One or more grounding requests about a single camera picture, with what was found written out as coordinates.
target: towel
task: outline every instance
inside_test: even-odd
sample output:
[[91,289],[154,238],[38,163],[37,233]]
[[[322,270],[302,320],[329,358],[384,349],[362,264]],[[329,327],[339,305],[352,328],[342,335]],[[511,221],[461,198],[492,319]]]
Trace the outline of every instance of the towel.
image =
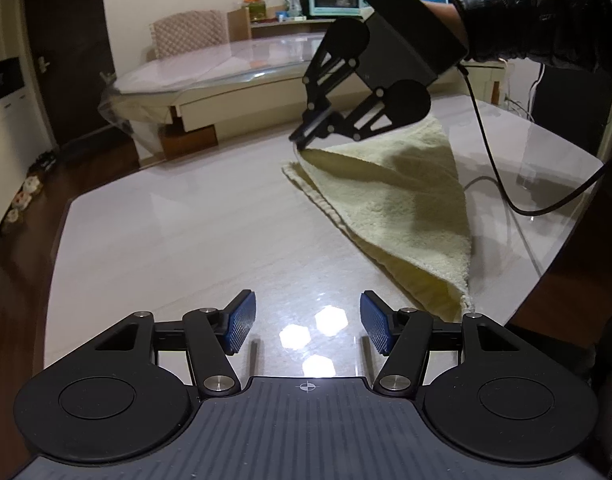
[[473,310],[466,199],[436,118],[363,142],[304,150],[282,171],[417,308],[444,321]]

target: chair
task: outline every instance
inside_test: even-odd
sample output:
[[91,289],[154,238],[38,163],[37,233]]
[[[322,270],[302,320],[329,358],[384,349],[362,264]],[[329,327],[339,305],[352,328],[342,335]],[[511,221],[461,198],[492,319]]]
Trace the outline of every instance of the chair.
[[224,15],[218,10],[189,10],[150,25],[157,59],[228,43]]

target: black cable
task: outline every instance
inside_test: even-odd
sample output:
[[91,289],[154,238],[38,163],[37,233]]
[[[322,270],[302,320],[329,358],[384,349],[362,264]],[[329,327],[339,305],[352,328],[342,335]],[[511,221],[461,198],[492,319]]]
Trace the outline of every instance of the black cable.
[[529,121],[531,121],[531,123],[534,123],[535,121],[532,120],[532,115],[530,114],[530,112],[524,108],[521,104],[519,104],[517,101],[513,101],[510,97],[506,96],[505,97],[506,101],[508,101],[509,103],[514,104],[516,107],[518,107],[521,111],[523,111],[526,114],[526,119],[528,119]]
[[468,92],[470,93],[470,100],[472,101],[473,108],[475,108],[475,115],[477,116],[477,122],[480,124],[481,137],[484,140],[484,146],[486,147],[486,152],[488,153],[488,159],[490,160],[490,165],[493,167],[493,172],[495,173],[495,178],[497,179],[497,184],[499,186],[499,192],[501,193],[502,198],[508,204],[510,209],[512,209],[518,215],[542,216],[548,213],[552,213],[553,211],[559,209],[560,207],[565,206],[571,200],[574,200],[578,196],[580,196],[589,187],[591,187],[595,182],[597,182],[606,173],[606,171],[608,171],[608,169],[610,169],[610,167],[612,166],[612,157],[611,157],[610,160],[608,160],[601,168],[599,168],[599,170],[595,171],[595,173],[593,173],[593,175],[587,181],[585,181],[585,183],[583,183],[576,190],[569,193],[564,198],[562,198],[558,202],[555,202],[551,206],[544,207],[542,209],[536,209],[534,211],[528,211],[526,209],[518,208],[513,203],[513,201],[510,200],[510,197],[508,196],[508,193],[506,192],[506,188],[504,187],[504,184],[502,183],[502,178],[499,174],[499,171],[497,170],[497,165],[495,164],[495,161],[493,159],[493,154],[490,151],[490,146],[488,145],[488,139],[486,138],[486,131],[484,131],[484,124],[481,121],[480,109],[477,106],[477,100],[475,99],[475,93],[473,92],[472,86],[470,85],[470,79],[468,79],[468,70],[466,70],[466,67],[463,66],[462,64],[458,64],[457,69],[464,76],[464,81],[466,82],[466,86],[468,87]]
[[533,92],[537,92],[537,85],[542,82],[542,77],[544,77],[544,70],[546,70],[546,65],[542,63],[540,65],[540,72],[537,75],[537,79],[532,82],[531,88],[528,91],[528,113],[532,115],[532,106],[535,102],[535,96]]

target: dark wooden door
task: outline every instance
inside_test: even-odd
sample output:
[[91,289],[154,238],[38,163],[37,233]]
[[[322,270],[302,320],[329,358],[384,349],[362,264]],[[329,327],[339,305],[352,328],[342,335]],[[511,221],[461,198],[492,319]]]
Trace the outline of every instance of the dark wooden door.
[[103,0],[24,0],[35,73],[60,146],[108,124],[99,115],[113,74]]

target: glossy table surface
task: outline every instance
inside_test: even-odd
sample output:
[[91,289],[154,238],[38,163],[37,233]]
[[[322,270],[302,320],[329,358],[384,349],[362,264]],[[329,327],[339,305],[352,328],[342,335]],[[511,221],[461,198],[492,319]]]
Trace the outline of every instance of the glossy table surface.
[[300,77],[320,46],[323,32],[236,41],[156,59],[120,76],[121,94],[176,92],[276,76]]
[[[600,165],[535,124],[491,105],[480,109],[518,205],[549,205]],[[505,323],[561,249],[582,203],[534,219],[512,214],[490,179],[470,99],[436,98],[432,112],[449,135],[465,187],[470,293],[478,312]],[[282,163],[294,159],[289,132],[283,126],[241,137],[75,200],[54,268],[45,364],[131,312],[181,319],[195,308],[221,308],[250,288],[257,320],[230,358],[243,383],[252,374],[374,377],[384,359],[366,344],[360,294],[375,290],[394,309],[410,303],[282,174]],[[318,146],[340,142],[331,136]],[[434,352],[426,379],[455,359]],[[161,365],[188,381],[183,356],[163,355]]]

